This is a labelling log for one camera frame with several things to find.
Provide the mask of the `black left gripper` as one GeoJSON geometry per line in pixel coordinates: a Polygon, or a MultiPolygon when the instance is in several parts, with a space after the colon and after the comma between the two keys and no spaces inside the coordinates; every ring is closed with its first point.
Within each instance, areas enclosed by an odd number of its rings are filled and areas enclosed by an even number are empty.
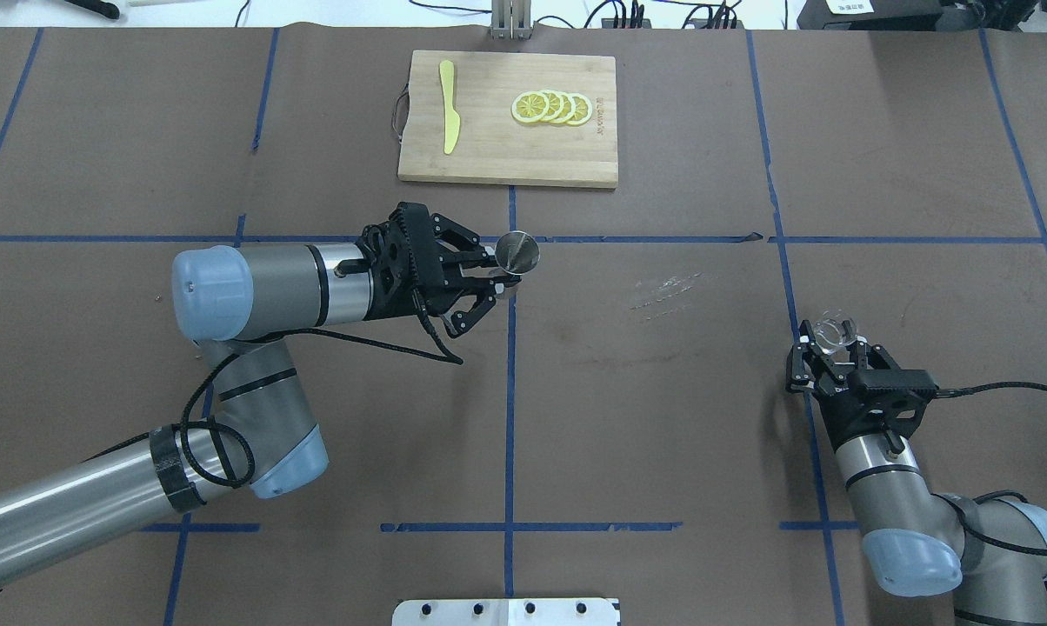
{"type": "MultiPolygon", "coordinates": [[[[362,230],[362,253],[369,262],[370,304],[364,320],[414,316],[413,292],[425,280],[440,280],[444,265],[496,267],[495,250],[480,236],[424,203],[401,202],[387,221],[362,230]]],[[[451,338],[463,336],[492,310],[503,294],[492,278],[449,278],[428,288],[428,312],[443,321],[451,338]]]]}

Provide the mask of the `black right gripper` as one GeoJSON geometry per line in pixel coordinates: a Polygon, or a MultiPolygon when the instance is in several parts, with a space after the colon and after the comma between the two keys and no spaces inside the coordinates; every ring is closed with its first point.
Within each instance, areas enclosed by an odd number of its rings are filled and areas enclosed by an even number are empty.
{"type": "Polygon", "coordinates": [[[798,339],[787,353],[785,385],[789,393],[817,390],[819,412],[834,449],[855,437],[882,435],[888,449],[905,449],[920,427],[938,385],[925,370],[894,370],[896,362],[878,344],[857,333],[852,318],[843,322],[847,365],[843,380],[830,377],[830,354],[818,343],[810,320],[798,325],[798,339]]]}

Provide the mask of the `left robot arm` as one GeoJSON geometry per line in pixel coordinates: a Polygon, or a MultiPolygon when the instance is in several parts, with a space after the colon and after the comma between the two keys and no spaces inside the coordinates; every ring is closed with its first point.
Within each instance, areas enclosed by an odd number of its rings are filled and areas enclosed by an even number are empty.
{"type": "Polygon", "coordinates": [[[358,237],[281,245],[217,245],[174,258],[170,300],[199,364],[148,357],[165,317],[144,323],[141,305],[110,278],[134,283],[144,261],[130,253],[63,258],[12,244],[0,260],[0,387],[27,376],[65,382],[94,374],[97,392],[150,390],[170,376],[203,372],[190,399],[157,401],[159,425],[75,466],[0,494],[0,591],[169,515],[184,516],[235,489],[289,494],[328,467],[316,417],[286,345],[289,336],[334,336],[334,326],[432,318],[456,338],[520,281],[509,266],[528,234],[495,246],[422,203],[400,203],[358,237]]]}

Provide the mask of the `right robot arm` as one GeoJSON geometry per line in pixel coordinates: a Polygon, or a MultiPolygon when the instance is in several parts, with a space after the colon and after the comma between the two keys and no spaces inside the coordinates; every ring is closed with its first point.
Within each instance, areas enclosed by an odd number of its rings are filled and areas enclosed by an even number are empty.
{"type": "Polygon", "coordinates": [[[976,395],[903,368],[849,318],[798,325],[787,392],[812,397],[877,585],[948,595],[957,625],[1047,623],[1047,510],[1013,490],[938,494],[910,448],[928,404],[976,395]]]}

